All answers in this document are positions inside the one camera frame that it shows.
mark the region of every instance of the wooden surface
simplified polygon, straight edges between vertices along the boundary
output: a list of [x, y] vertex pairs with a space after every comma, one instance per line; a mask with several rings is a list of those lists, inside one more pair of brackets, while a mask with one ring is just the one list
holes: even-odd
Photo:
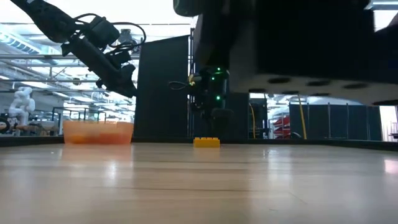
[[326, 146], [0, 149], [0, 223], [398, 223], [398, 154]]

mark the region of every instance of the translucent plastic bowl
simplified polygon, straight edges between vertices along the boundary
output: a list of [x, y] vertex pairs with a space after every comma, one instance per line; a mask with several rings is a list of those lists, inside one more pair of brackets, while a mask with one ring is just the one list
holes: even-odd
[[65, 144], [130, 144], [133, 129], [126, 122], [63, 122]]

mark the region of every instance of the white robot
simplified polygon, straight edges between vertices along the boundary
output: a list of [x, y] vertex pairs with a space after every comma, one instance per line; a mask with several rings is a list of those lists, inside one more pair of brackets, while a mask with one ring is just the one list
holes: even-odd
[[35, 101], [30, 98], [31, 93], [32, 88], [19, 87], [18, 91], [15, 92], [14, 101], [8, 109], [9, 117], [17, 118], [19, 125], [27, 125], [29, 113], [35, 110]]

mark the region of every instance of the black machine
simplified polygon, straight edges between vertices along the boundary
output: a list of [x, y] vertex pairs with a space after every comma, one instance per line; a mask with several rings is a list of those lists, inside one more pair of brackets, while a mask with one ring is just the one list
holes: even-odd
[[[72, 18], [43, 0], [11, 0], [26, 12], [62, 54], [76, 55], [99, 76], [97, 86], [136, 96], [130, 51], [146, 41], [141, 27], [85, 14]], [[398, 24], [374, 32], [368, 0], [174, 0], [181, 16], [199, 16], [190, 94], [214, 131], [231, 115], [229, 91], [333, 96], [369, 105], [398, 105]], [[80, 19], [94, 16], [90, 22]], [[112, 45], [116, 24], [137, 26], [141, 43]], [[103, 53], [107, 46], [114, 50]], [[222, 78], [212, 80], [217, 72]]]

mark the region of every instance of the yellow lego brick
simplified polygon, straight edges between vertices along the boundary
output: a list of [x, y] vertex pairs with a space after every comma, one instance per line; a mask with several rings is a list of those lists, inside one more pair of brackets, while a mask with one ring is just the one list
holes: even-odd
[[220, 140], [218, 138], [195, 138], [193, 140], [193, 147], [220, 147]]

